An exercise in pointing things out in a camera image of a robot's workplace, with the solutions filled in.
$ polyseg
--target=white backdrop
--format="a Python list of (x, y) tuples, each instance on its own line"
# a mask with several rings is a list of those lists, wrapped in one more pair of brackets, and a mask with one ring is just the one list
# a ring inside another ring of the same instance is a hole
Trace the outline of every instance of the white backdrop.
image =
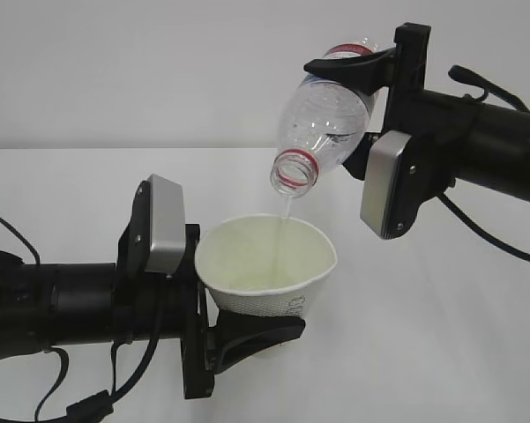
[(0, 147), (272, 145), (306, 62), (406, 21), (428, 87), (459, 63), (530, 105), (530, 0), (0, 0)]
[[(106, 262), (150, 173), (184, 186), (187, 219), (277, 212), (268, 149), (0, 151), (0, 214), (45, 263)], [(131, 423), (530, 422), (530, 265), (488, 247), (437, 202), (412, 231), (381, 241), (359, 220), (362, 185), (340, 168), (293, 214), (322, 228), (340, 265), (302, 339), (216, 378), (184, 401), (180, 349), (164, 341), (145, 379), (108, 421)], [(459, 183), (452, 197), (492, 233), (530, 251), (530, 204)], [(31, 257), (0, 227), (0, 249)], [(121, 351), (120, 380), (145, 343)], [(45, 407), (110, 384), (107, 345), (69, 349), (71, 371)], [(55, 356), (0, 362), (0, 415), (30, 418), (56, 378)]]

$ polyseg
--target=bottle neck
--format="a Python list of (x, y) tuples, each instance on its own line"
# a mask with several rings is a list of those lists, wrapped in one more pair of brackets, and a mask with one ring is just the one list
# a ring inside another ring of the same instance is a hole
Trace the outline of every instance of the bottle neck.
[(272, 164), (271, 183), (282, 195), (298, 198), (314, 186), (318, 175), (319, 166), (313, 155), (300, 149), (288, 149)]

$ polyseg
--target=white paper cup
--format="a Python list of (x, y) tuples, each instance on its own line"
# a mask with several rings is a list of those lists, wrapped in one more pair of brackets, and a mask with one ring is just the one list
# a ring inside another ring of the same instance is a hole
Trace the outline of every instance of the white paper cup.
[(245, 315), (305, 316), (337, 264), (327, 236), (274, 215), (225, 221), (198, 244), (195, 265), (220, 309)]

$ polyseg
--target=black cylinder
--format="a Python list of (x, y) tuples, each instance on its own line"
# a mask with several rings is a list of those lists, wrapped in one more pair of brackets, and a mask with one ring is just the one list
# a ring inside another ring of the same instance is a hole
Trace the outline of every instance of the black cylinder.
[(485, 105), (459, 151), (457, 176), (530, 202), (530, 114)]
[[(37, 353), (52, 345), (115, 339), (148, 339), (158, 278), (134, 280), (131, 295), (118, 304), (113, 263), (23, 265), (0, 271), (0, 359)], [(166, 281), (162, 338), (183, 330), (180, 281)]]

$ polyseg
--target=clear plastic bottle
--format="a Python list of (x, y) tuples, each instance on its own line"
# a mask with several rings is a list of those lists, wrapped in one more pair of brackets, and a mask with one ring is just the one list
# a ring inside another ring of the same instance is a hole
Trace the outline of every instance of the clear plastic bottle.
[[(364, 56), (377, 50), (368, 39), (330, 49), (324, 59)], [(376, 94), (367, 96), (308, 75), (280, 118), (272, 186), (283, 196), (301, 197), (317, 178), (341, 164), (366, 131)]]

